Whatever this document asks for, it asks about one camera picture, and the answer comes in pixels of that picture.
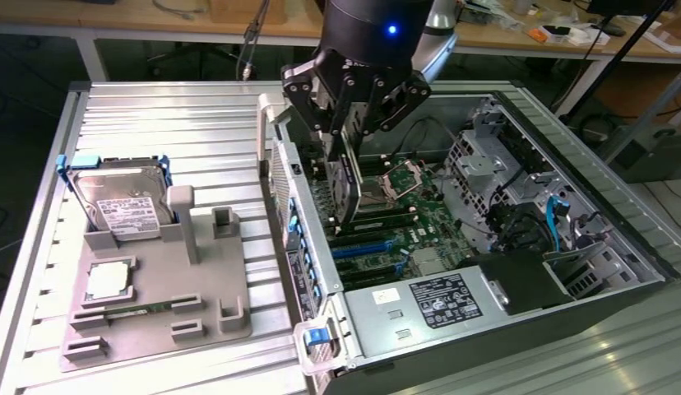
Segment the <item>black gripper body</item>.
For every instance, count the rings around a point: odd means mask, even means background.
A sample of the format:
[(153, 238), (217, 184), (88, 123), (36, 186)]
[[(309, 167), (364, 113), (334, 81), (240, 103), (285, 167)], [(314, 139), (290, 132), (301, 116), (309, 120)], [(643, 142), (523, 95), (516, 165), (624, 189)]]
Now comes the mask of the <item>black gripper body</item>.
[(396, 88), (413, 75), (412, 57), (424, 34), (432, 1), (329, 1), (314, 70), (337, 100), (368, 102), (376, 80)]

